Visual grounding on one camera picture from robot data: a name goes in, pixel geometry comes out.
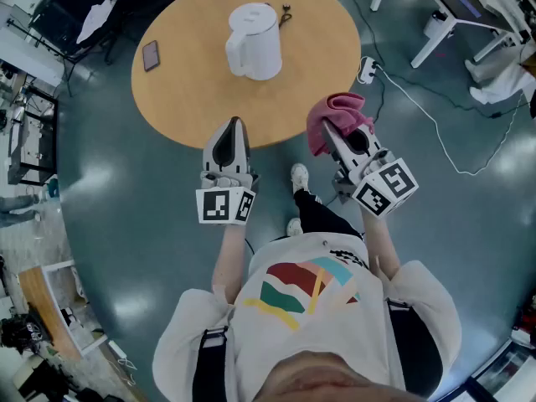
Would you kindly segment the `white crumpled garment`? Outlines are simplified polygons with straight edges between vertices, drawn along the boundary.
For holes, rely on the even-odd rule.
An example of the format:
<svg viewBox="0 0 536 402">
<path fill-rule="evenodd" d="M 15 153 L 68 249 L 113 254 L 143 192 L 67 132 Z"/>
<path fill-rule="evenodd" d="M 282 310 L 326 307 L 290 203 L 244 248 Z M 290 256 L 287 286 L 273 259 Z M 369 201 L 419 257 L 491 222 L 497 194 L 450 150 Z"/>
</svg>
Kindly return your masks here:
<svg viewBox="0 0 536 402">
<path fill-rule="evenodd" d="M 105 0 L 101 4 L 93 5 L 88 12 L 76 43 L 87 40 L 98 28 L 102 27 L 109 18 L 117 0 Z"/>
</svg>

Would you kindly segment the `person's white printed shirt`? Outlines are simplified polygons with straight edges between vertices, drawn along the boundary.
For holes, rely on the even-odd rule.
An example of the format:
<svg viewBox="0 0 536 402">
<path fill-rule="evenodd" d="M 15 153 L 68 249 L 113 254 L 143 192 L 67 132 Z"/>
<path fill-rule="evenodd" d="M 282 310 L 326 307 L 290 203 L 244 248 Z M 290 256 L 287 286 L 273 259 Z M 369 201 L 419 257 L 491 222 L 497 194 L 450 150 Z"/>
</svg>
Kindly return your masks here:
<svg viewBox="0 0 536 402">
<path fill-rule="evenodd" d="M 270 371 L 301 352 L 332 353 L 379 384 L 432 395 L 461 347 L 445 287 L 419 261 L 390 280 L 369 268 L 364 242 L 300 234 L 253 256 L 234 304 L 223 292 L 185 291 L 152 363 L 170 402 L 193 402 L 198 353 L 210 338 L 229 350 L 231 397 L 252 402 Z"/>
</svg>

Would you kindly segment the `black office chair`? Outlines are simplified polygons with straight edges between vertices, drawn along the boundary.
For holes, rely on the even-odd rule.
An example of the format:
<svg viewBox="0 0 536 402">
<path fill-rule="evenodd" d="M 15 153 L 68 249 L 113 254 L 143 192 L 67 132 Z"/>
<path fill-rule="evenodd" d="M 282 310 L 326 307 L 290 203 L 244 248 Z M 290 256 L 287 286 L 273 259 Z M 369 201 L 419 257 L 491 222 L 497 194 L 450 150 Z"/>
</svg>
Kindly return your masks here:
<svg viewBox="0 0 536 402">
<path fill-rule="evenodd" d="M 84 21 L 95 5 L 105 0 L 40 0 L 33 11 L 30 27 L 51 43 L 65 57 L 76 62 L 97 45 L 113 44 L 121 24 L 121 0 L 116 4 L 102 26 L 88 38 L 78 40 Z"/>
</svg>

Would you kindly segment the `pink cloth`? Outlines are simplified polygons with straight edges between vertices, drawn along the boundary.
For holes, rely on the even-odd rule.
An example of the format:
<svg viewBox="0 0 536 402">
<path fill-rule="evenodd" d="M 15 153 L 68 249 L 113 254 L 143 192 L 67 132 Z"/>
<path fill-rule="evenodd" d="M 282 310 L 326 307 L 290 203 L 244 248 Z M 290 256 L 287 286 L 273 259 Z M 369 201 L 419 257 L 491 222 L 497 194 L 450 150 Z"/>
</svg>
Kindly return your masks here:
<svg viewBox="0 0 536 402">
<path fill-rule="evenodd" d="M 348 137 L 360 126 L 366 126 L 369 133 L 374 134 L 373 119 L 361 112 L 364 104 L 364 97 L 346 92 L 328 95 L 311 108 L 307 116 L 307 140 L 314 157 L 329 153 L 322 136 L 324 119 L 330 121 L 342 133 L 342 137 Z"/>
</svg>

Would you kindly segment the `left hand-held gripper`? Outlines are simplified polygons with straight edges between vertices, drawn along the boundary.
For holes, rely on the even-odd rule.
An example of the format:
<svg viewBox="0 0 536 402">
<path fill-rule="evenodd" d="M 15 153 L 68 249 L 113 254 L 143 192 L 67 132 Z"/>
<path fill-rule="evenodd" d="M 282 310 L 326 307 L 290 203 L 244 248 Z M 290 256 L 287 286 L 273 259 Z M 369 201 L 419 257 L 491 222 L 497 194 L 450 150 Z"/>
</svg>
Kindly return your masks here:
<svg viewBox="0 0 536 402">
<path fill-rule="evenodd" d="M 201 188 L 196 190 L 199 223 L 246 224 L 259 175 L 250 165 L 249 138 L 239 117 L 230 118 L 214 132 L 203 160 Z"/>
</svg>

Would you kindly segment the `white cylindrical bin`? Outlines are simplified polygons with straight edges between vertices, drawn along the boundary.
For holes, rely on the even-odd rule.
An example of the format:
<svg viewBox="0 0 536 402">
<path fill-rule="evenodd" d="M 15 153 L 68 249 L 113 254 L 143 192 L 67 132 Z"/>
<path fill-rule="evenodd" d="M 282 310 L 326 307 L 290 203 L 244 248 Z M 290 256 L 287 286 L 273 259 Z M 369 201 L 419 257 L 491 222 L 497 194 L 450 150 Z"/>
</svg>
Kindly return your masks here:
<svg viewBox="0 0 536 402">
<path fill-rule="evenodd" d="M 430 18 L 428 19 L 425 27 L 424 27 L 424 35 L 428 38 L 428 39 L 432 39 L 433 37 L 435 37 L 440 31 L 441 31 L 441 28 L 443 26 L 443 23 L 446 21 L 447 19 L 447 16 L 439 11 L 439 10 L 435 10 Z"/>
</svg>

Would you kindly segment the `white electric kettle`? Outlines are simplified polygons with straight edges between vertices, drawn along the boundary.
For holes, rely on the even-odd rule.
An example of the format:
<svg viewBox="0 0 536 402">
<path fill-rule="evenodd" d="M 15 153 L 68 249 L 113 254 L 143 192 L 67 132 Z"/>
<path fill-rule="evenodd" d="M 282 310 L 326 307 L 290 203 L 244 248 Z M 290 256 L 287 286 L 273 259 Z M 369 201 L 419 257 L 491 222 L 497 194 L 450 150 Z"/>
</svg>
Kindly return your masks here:
<svg viewBox="0 0 536 402">
<path fill-rule="evenodd" d="M 225 52 L 231 73 L 251 80 L 274 78 L 281 71 L 281 42 L 276 10 L 266 3 L 246 3 L 229 16 Z"/>
</svg>

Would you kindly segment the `black frame glass table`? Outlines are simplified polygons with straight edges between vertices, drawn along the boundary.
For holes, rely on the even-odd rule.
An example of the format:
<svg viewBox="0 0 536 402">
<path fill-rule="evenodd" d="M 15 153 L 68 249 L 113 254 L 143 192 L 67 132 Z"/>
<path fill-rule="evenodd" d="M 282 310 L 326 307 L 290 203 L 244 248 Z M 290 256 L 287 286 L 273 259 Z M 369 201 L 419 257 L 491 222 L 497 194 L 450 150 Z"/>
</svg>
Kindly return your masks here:
<svg viewBox="0 0 536 402">
<path fill-rule="evenodd" d="M 57 174 L 59 102 L 31 83 L 15 95 L 8 125 L 8 184 L 42 187 Z"/>
</svg>

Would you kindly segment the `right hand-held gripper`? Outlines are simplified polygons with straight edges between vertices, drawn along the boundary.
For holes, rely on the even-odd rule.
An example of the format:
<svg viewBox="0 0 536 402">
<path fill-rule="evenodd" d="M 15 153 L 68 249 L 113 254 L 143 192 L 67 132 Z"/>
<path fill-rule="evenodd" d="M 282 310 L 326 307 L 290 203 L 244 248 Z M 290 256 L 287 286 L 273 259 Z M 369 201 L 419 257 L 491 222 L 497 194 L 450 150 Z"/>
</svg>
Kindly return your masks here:
<svg viewBox="0 0 536 402">
<path fill-rule="evenodd" d="M 342 170 L 332 182 L 342 203 L 352 199 L 374 217 L 384 217 L 419 188 L 405 161 L 381 148 L 367 126 L 356 129 L 356 152 L 329 120 L 322 121 L 322 137 Z"/>
</svg>

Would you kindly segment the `white desk frame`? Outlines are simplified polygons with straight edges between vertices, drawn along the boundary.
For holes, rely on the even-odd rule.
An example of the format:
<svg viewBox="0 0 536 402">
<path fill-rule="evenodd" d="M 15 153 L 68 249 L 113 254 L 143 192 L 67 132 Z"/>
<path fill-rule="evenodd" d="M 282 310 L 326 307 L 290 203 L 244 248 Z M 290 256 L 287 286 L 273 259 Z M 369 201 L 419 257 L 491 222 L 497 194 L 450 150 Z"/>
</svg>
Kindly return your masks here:
<svg viewBox="0 0 536 402">
<path fill-rule="evenodd" d="M 514 21 L 506 15 L 506 11 L 502 8 L 495 15 L 487 10 L 479 0 L 434 1 L 446 15 L 446 20 L 442 23 L 438 32 L 429 38 L 428 42 L 411 61 L 411 66 L 415 69 L 431 55 L 432 51 L 458 24 L 467 24 L 497 31 L 497 37 L 473 57 L 476 62 L 486 57 L 506 39 L 511 39 L 515 44 L 520 44 L 523 41 L 523 36 L 516 28 Z"/>
</svg>

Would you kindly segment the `person's right forearm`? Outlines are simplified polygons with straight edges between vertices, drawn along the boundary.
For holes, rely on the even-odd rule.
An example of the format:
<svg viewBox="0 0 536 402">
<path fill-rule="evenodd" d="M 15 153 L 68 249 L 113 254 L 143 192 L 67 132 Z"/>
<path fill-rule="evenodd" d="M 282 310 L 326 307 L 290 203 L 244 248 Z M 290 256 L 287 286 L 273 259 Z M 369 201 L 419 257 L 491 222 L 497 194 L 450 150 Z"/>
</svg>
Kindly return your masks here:
<svg viewBox="0 0 536 402">
<path fill-rule="evenodd" d="M 388 226 L 383 219 L 375 217 L 364 208 L 361 208 L 361 214 L 369 268 L 375 275 L 382 272 L 391 280 L 399 271 L 400 261 Z"/>
</svg>

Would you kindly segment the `white power strip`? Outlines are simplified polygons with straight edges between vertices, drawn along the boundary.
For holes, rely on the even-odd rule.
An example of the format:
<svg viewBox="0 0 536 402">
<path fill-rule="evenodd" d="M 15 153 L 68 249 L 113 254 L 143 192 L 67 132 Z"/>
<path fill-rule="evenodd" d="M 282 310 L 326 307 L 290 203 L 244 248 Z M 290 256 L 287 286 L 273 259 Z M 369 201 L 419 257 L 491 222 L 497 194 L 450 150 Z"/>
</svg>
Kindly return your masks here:
<svg viewBox="0 0 536 402">
<path fill-rule="evenodd" d="M 376 76 L 376 69 L 379 63 L 370 56 L 364 56 L 360 60 L 360 69 L 356 76 L 358 83 L 361 85 L 371 85 Z"/>
</svg>

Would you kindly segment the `wooden shelf unit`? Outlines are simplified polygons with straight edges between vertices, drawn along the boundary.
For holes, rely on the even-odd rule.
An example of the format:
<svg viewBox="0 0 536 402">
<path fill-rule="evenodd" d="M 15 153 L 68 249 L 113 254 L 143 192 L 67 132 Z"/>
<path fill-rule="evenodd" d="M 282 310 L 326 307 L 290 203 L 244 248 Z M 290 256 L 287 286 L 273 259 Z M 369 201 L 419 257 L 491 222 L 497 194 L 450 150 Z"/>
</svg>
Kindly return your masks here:
<svg viewBox="0 0 536 402">
<path fill-rule="evenodd" d="M 52 265 L 39 265 L 18 274 L 18 281 L 23 295 L 30 307 L 40 315 L 51 337 L 54 350 L 62 357 L 79 361 L 85 355 L 98 348 L 108 340 L 106 334 L 98 337 L 86 347 L 81 347 L 64 320 L 59 304 L 54 296 L 49 281 L 49 274 L 64 268 L 72 268 L 73 260 Z"/>
</svg>

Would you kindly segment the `dark smartphone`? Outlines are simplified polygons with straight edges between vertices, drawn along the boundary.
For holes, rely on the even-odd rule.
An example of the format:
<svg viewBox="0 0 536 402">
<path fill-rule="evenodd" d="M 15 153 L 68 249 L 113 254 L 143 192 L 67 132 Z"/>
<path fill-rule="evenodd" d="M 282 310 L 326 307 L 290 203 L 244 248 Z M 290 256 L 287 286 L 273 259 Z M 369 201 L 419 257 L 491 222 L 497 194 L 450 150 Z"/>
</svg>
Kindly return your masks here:
<svg viewBox="0 0 536 402">
<path fill-rule="evenodd" d="M 157 68 L 160 65 L 157 41 L 146 44 L 142 48 L 143 67 L 146 72 Z"/>
</svg>

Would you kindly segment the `person's left forearm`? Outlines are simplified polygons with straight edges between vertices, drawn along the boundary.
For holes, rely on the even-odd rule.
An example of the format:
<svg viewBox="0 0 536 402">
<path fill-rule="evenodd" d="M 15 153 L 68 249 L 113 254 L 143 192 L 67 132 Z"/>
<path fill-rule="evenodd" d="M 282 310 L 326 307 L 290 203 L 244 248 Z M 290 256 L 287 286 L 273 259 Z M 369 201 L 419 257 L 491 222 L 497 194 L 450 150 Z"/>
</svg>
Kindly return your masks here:
<svg viewBox="0 0 536 402">
<path fill-rule="evenodd" d="M 224 293 L 225 300 L 234 304 L 240 294 L 245 270 L 244 225 L 226 225 L 212 276 L 214 291 Z"/>
</svg>

